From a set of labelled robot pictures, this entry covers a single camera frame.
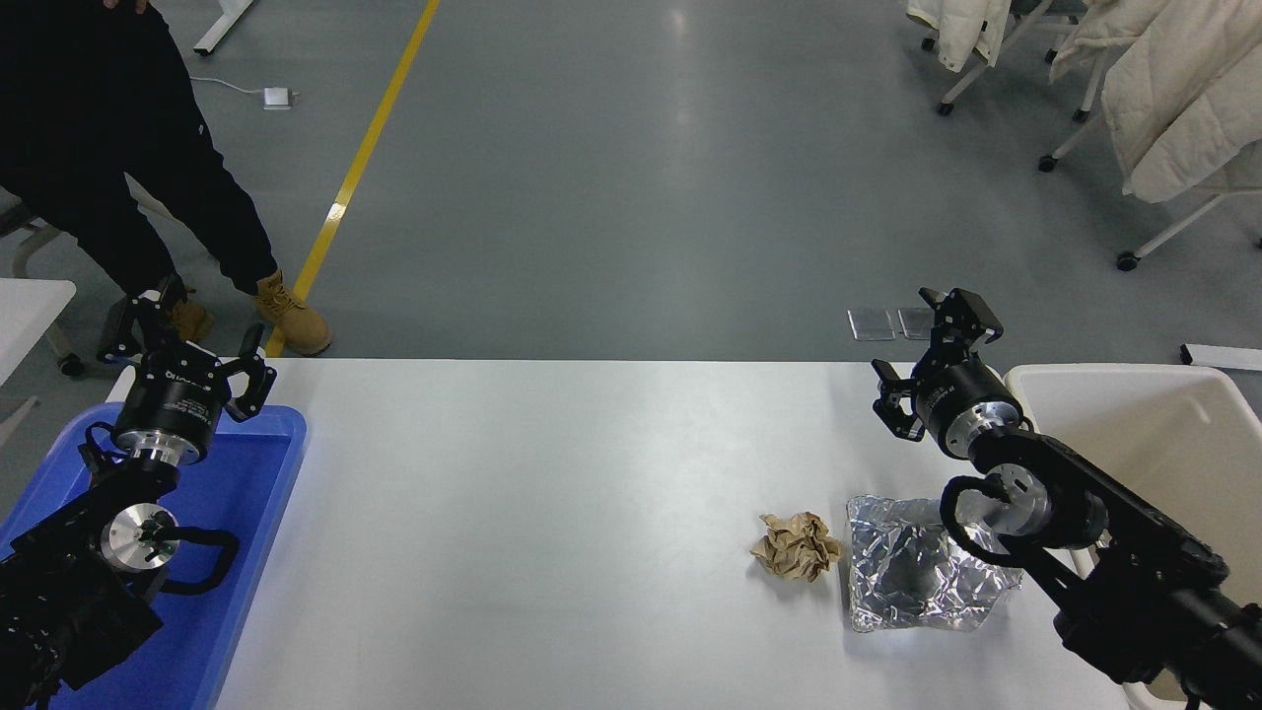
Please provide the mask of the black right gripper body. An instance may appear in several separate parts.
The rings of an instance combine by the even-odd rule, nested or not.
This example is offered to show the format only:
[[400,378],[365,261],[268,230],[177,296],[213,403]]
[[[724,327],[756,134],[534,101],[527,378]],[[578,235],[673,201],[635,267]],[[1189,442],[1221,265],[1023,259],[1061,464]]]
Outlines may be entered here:
[[1018,401],[978,358],[920,361],[912,381],[912,410],[943,454],[965,455],[982,433],[1018,426]]

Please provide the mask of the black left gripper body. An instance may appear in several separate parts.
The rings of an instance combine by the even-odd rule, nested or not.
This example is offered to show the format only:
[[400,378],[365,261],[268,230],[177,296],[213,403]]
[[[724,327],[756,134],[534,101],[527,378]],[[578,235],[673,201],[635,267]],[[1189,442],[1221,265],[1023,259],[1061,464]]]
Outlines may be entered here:
[[151,433],[184,441],[186,451],[208,451],[227,382],[211,352],[148,352],[114,421],[111,440],[122,451],[143,449]]

